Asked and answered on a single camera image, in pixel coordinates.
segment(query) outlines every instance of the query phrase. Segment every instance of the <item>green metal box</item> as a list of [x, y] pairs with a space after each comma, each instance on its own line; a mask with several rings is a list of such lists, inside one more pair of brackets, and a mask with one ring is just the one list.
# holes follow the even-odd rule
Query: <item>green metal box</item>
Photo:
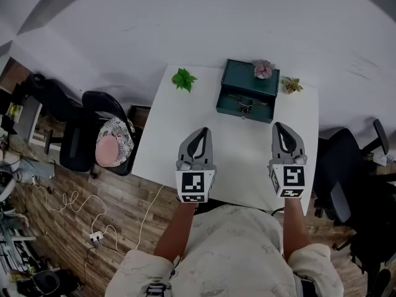
[[269, 79], [254, 77], [254, 65], [228, 59], [216, 110], [220, 113], [271, 123], [278, 95], [279, 69]]

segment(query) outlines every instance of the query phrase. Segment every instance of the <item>electrical outlet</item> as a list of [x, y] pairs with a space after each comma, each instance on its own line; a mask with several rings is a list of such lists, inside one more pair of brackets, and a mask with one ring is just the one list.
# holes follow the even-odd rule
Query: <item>electrical outlet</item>
[[95, 233], [92, 233], [90, 236], [91, 241], [98, 241], [100, 239], [103, 239], [103, 233], [101, 231], [97, 231]]

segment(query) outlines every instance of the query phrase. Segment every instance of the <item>office chair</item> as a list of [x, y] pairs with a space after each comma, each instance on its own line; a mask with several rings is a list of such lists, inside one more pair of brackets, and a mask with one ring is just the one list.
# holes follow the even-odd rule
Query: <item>office chair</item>
[[[356, 231], [342, 246], [334, 244], [333, 249], [339, 251], [351, 245], [355, 262], [364, 261], [362, 271], [369, 274], [369, 288], [381, 262], [390, 259], [390, 252], [396, 252], [392, 239], [385, 238], [387, 232], [392, 234], [390, 226], [396, 225], [396, 187], [387, 183], [395, 180], [394, 176], [383, 175], [388, 178], [381, 179], [370, 176], [364, 159], [378, 146], [382, 146], [384, 153], [389, 150], [379, 120], [375, 120], [374, 127], [378, 138], [362, 150], [348, 129], [338, 131], [329, 140], [320, 140], [313, 187], [317, 196], [315, 216], [322, 217], [324, 211], [334, 225], [347, 225]], [[387, 255], [378, 256], [372, 249]]]
[[106, 167], [106, 169], [120, 176], [128, 175], [132, 170], [132, 166], [137, 152], [137, 147], [139, 146], [139, 142], [143, 133], [143, 130], [138, 127], [134, 127], [135, 132], [132, 132], [132, 129], [129, 126], [128, 119], [133, 120], [134, 114], [136, 112], [136, 108], [134, 106], [131, 106], [127, 118], [123, 108], [117, 102], [117, 100], [115, 100], [108, 93], [96, 92], [96, 91], [85, 92], [82, 95], [82, 104], [87, 111], [91, 111], [93, 113], [106, 112], [112, 114], [113, 116], [117, 116], [120, 120], [125, 122], [129, 135], [131, 136], [134, 142], [134, 148], [131, 152], [131, 155], [123, 164], [117, 167]]
[[[319, 139], [313, 187], [317, 196], [315, 216], [321, 217], [324, 211], [331, 220], [336, 219], [338, 213], [333, 204], [341, 194], [344, 194], [355, 215], [361, 211], [362, 200], [369, 201], [366, 205], [371, 207], [375, 204], [381, 206], [384, 197], [396, 192], [396, 187], [387, 184], [388, 181], [396, 180], [395, 174], [369, 175], [369, 163], [364, 158], [367, 153], [379, 146], [382, 146], [385, 154], [389, 151], [385, 131], [378, 119], [374, 121], [374, 128], [378, 138], [362, 150], [348, 129], [338, 131], [329, 140]], [[371, 197], [375, 190], [381, 190], [381, 196]]]
[[54, 79], [31, 74], [24, 82], [27, 94], [39, 101], [59, 122], [66, 123], [63, 137], [46, 137], [45, 153], [52, 143], [62, 143], [59, 162], [72, 171], [90, 171], [94, 165], [99, 115], [74, 106]]
[[352, 237], [352, 262], [360, 268], [362, 274], [367, 272], [367, 296], [382, 296], [389, 283], [390, 272], [387, 269], [380, 272], [380, 269], [382, 263], [388, 267], [396, 258], [395, 228], [395, 224], [380, 226]]

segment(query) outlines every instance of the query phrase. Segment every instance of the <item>forearm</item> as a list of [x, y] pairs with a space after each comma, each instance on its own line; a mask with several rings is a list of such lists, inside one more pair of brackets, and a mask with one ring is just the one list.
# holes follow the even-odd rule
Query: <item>forearm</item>
[[162, 237], [154, 250], [154, 255], [161, 256], [173, 263], [183, 257], [192, 225], [196, 204], [180, 204], [176, 209]]
[[285, 220], [283, 222], [283, 250], [285, 260], [291, 253], [311, 244], [304, 213], [299, 199], [285, 199]]

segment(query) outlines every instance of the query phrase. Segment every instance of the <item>wooden floor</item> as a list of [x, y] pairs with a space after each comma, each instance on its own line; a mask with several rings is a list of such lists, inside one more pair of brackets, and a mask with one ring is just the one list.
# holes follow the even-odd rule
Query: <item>wooden floor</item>
[[[28, 71], [17, 64], [10, 65], [7, 74], [1, 76], [1, 83], [12, 86], [15, 82], [24, 80]], [[144, 126], [147, 112], [139, 111], [134, 124]], [[37, 132], [46, 134], [49, 128], [55, 128], [55, 133], [61, 131], [61, 125], [48, 125], [53, 123], [49, 116], [39, 119]], [[28, 145], [17, 136], [11, 140], [11, 147], [23, 153], [24, 157], [39, 161], [54, 160], [59, 164], [59, 153], [51, 150], [45, 155], [43, 147]], [[48, 195], [48, 205], [52, 208], [61, 209], [63, 193], [67, 194], [70, 201], [73, 191], [79, 192], [79, 198], [74, 202], [73, 208], [77, 210], [84, 200], [92, 194], [100, 196], [107, 204], [107, 214], [99, 217], [93, 229], [105, 230], [105, 226], [112, 224], [118, 233], [118, 249], [127, 252], [134, 249], [139, 239], [139, 230], [142, 219], [160, 185], [145, 179], [129, 175], [127, 177], [116, 176], [99, 167], [96, 168], [97, 179], [90, 178], [87, 174], [75, 173], [62, 166], [56, 167], [56, 176], [51, 181], [42, 181], [49, 186], [52, 194]], [[91, 247], [89, 234], [91, 224], [95, 217], [104, 212], [103, 204], [96, 198], [91, 198], [84, 208], [73, 212], [69, 207], [61, 213], [51, 211], [46, 206], [45, 190], [33, 186], [18, 184], [11, 195], [11, 201], [18, 212], [25, 212], [30, 220], [30, 231], [37, 237], [36, 251], [41, 256], [50, 258], [53, 264], [71, 269], [84, 281], [84, 259], [87, 249]], [[164, 187], [156, 202], [152, 205], [147, 215], [147, 220], [142, 230], [142, 241], [139, 249], [152, 253], [155, 245], [165, 230], [173, 212], [177, 207], [176, 191]], [[283, 215], [276, 214], [282, 223]], [[315, 242], [329, 246], [333, 243], [342, 243], [353, 232], [345, 227], [334, 227], [333, 223], [326, 219], [316, 218], [311, 202], [306, 223], [309, 232]], [[112, 229], [103, 239], [103, 243], [114, 248], [116, 235]], [[74, 293], [77, 296], [103, 296], [106, 286], [114, 275], [123, 256], [104, 246], [98, 246], [90, 251], [93, 264], [86, 267], [85, 289]], [[349, 250], [341, 252], [332, 251], [332, 262], [345, 287], [345, 296], [365, 296], [367, 279], [362, 275], [355, 264], [350, 261]]]

